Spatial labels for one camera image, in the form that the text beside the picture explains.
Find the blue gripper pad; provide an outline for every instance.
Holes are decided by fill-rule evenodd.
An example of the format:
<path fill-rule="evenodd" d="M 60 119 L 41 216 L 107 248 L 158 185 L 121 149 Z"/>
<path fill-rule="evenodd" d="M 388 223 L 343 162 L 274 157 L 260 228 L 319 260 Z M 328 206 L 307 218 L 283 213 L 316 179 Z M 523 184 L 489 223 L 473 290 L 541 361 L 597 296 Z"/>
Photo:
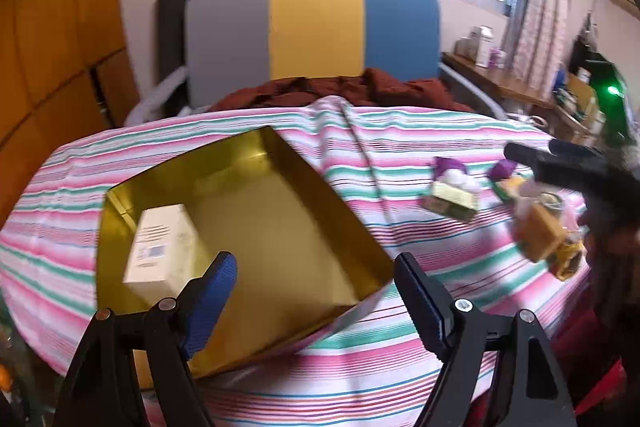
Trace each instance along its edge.
<path fill-rule="evenodd" d="M 215 269 L 214 265 L 218 258 L 213 261 L 212 266 L 202 277 L 206 286 L 201 290 L 202 293 L 187 318 L 186 335 L 180 345 L 187 360 L 190 360 L 193 355 L 206 346 L 211 331 L 236 284 L 236 276 L 238 275 L 236 258 L 226 252 L 219 253 L 218 256 L 220 255 L 225 257 L 213 276 L 207 277 L 209 270 Z"/>

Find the blue panel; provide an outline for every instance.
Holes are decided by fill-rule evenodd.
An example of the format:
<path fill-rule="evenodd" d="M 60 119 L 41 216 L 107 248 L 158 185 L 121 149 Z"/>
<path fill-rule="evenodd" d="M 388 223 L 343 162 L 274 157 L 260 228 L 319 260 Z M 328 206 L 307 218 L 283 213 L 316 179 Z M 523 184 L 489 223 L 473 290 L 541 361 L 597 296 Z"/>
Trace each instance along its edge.
<path fill-rule="evenodd" d="M 437 0 L 364 0 L 366 68 L 403 82 L 438 76 L 440 10 Z"/>

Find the table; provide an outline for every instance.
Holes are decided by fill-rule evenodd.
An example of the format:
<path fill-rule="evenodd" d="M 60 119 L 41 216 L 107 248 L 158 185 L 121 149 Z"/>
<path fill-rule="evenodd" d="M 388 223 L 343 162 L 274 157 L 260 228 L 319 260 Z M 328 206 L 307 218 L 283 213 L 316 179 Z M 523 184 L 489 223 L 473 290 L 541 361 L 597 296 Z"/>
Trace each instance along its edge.
<path fill-rule="evenodd" d="M 549 135 L 516 121 L 417 107 L 352 107 L 330 96 L 304 108 L 264 108 L 172 118 L 108 130 L 57 149 L 31 180 L 0 232 L 0 284 L 25 340 L 64 373 L 95 312 L 95 245 L 108 188 L 182 152 L 262 125 L 276 130 L 345 199 L 392 257 L 413 253 L 455 298 L 484 311 L 535 311 L 552 333 L 585 285 L 583 265 L 562 283 L 524 258 L 511 211 L 485 174 L 507 140 L 544 147 Z M 433 157 L 467 165 L 483 187 L 469 225 L 426 211 Z M 582 208 L 577 194 L 565 202 Z M 487 354 L 477 394 L 487 390 Z M 313 346 L 250 371 L 200 380 L 222 425 L 412 425 L 440 369 L 390 285 L 363 320 Z M 146 397 L 154 424 L 157 402 Z"/>
<path fill-rule="evenodd" d="M 551 99 L 542 98 L 536 90 L 526 86 L 522 80 L 505 70 L 481 68 L 476 66 L 474 61 L 450 52 L 442 54 L 442 61 L 449 68 L 468 78 L 498 102 L 500 100 L 511 100 L 520 104 L 535 105 L 547 109 L 553 105 Z"/>

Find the purple object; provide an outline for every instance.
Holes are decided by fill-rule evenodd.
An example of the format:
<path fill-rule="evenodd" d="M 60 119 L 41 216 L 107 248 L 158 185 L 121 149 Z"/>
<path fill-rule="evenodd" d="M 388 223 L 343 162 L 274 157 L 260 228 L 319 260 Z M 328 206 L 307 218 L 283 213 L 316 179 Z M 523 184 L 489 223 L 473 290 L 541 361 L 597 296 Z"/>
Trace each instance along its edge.
<path fill-rule="evenodd" d="M 513 171 L 516 169 L 516 162 L 512 162 L 506 158 L 498 161 L 489 171 L 488 177 L 492 182 L 499 182 L 511 178 Z"/>
<path fill-rule="evenodd" d="M 442 158 L 440 156 L 436 156 L 436 166 L 434 170 L 434 179 L 438 179 L 442 176 L 444 171 L 448 171 L 449 169 L 457 169 L 459 171 L 463 171 L 466 174 L 465 165 L 453 158 Z"/>

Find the white box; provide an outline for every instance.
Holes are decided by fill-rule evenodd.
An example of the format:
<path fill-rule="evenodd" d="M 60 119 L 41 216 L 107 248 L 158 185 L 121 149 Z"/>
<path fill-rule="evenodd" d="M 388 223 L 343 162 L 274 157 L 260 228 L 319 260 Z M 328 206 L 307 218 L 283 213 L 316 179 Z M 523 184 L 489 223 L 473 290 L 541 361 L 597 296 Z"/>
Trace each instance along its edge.
<path fill-rule="evenodd" d="M 489 26 L 476 26 L 469 35 L 469 54 L 476 66 L 489 67 L 491 47 L 494 43 L 494 31 Z"/>
<path fill-rule="evenodd" d="M 150 208 L 140 216 L 122 282 L 153 306 L 202 275 L 194 274 L 197 255 L 198 233 L 184 205 Z"/>

